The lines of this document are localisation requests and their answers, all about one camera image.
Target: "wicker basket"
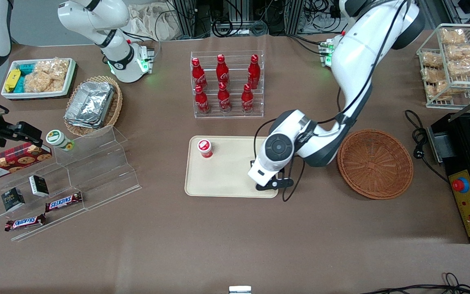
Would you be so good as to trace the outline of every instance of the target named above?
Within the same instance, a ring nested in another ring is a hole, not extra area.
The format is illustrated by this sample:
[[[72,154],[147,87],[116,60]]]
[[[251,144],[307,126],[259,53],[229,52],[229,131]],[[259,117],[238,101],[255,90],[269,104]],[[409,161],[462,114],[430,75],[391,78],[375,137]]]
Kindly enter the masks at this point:
[[[121,93],[121,89],[119,88],[119,85],[117,85],[117,82],[108,76],[95,76],[93,78],[87,79],[84,82],[108,82],[114,86],[115,92],[113,93],[112,103],[110,103],[110,108],[108,108],[108,113],[106,114],[103,127],[106,127],[107,125],[115,125],[117,119],[119,118],[119,113],[121,112],[121,106],[123,106],[123,93]],[[80,89],[82,84],[83,82],[72,92],[67,109],[70,107],[75,93]],[[69,129],[72,134],[76,134],[77,136],[84,136],[97,130],[92,128],[76,127],[69,124],[67,121],[65,121],[65,125],[67,125],[67,129]]]
[[[372,199],[399,196],[412,181],[412,160],[393,136],[366,129],[347,136],[338,152],[338,169],[356,192]]]

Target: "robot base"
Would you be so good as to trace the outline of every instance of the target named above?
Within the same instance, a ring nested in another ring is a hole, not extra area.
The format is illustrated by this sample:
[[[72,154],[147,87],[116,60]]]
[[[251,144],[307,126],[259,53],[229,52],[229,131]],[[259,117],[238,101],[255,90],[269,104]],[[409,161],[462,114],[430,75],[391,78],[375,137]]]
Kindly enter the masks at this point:
[[[135,82],[143,75],[151,73],[153,65],[153,51],[149,51],[144,46],[136,43],[130,44],[134,49],[134,58],[126,65],[125,69],[114,69],[110,62],[108,65],[112,73],[121,82]]]

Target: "cookie box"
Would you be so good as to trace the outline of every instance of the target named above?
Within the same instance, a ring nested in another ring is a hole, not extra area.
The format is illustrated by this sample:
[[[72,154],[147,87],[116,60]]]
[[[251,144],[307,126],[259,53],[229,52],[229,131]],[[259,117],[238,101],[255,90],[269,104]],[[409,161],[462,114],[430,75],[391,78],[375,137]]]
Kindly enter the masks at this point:
[[[1,89],[1,95],[8,100],[38,100],[38,99],[56,99],[56,98],[67,98],[68,93],[71,93],[71,88],[73,87],[73,80],[75,80],[75,73],[77,72],[77,65],[75,60],[72,58],[63,58],[63,59],[68,59],[70,61],[69,63],[69,69],[67,71],[67,75],[65,76],[65,82],[63,85],[63,89],[61,91],[55,91],[55,92],[40,92],[40,93],[8,93],[3,86]],[[6,74],[5,80],[12,71],[12,69],[16,69],[19,67],[19,65],[29,65],[29,64],[35,64],[38,61],[46,61],[46,60],[51,60],[51,59],[31,59],[31,60],[16,60],[13,61],[10,65],[10,68],[8,69],[8,72]]]
[[[31,143],[0,152],[0,178],[49,158],[52,158],[50,148],[44,145],[39,148]]]

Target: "brown table surface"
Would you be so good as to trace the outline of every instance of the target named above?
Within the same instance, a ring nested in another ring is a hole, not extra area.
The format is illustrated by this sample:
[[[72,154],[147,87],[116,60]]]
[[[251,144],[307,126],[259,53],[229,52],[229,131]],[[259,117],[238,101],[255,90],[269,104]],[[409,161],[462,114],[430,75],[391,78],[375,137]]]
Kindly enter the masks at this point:
[[[448,112],[423,106],[415,58],[421,42],[392,50],[382,60],[371,98],[353,128],[384,130],[410,153],[413,127],[403,110],[416,111],[425,125]],[[315,54],[286,37],[208,38],[162,47],[153,74],[121,84],[125,98],[116,127],[131,142],[127,157],[142,190],[23,242],[11,242],[0,222],[0,294],[213,294],[231,285],[251,285],[257,294],[356,294],[442,284],[443,272],[470,285],[470,244],[453,196],[419,160],[414,160],[409,190],[387,201],[353,192],[336,162],[307,167],[287,203],[280,196],[187,196],[184,176],[192,136],[253,136],[261,123],[295,108],[311,119],[327,119],[336,113],[338,85]],[[190,52],[253,49],[266,54],[265,117],[196,120]],[[95,45],[19,45],[10,60],[54,56],[77,61],[76,84],[110,75]],[[7,121],[25,120],[43,131],[65,129],[66,99],[8,102],[0,97],[0,102],[11,109]]]

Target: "aluminum foil container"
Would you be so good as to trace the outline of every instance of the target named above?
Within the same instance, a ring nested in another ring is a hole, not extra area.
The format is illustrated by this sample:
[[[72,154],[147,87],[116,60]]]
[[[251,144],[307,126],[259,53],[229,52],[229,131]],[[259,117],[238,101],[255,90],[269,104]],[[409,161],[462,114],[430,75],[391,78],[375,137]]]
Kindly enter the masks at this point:
[[[101,128],[115,89],[107,82],[85,82],[73,97],[65,120],[84,128]]]

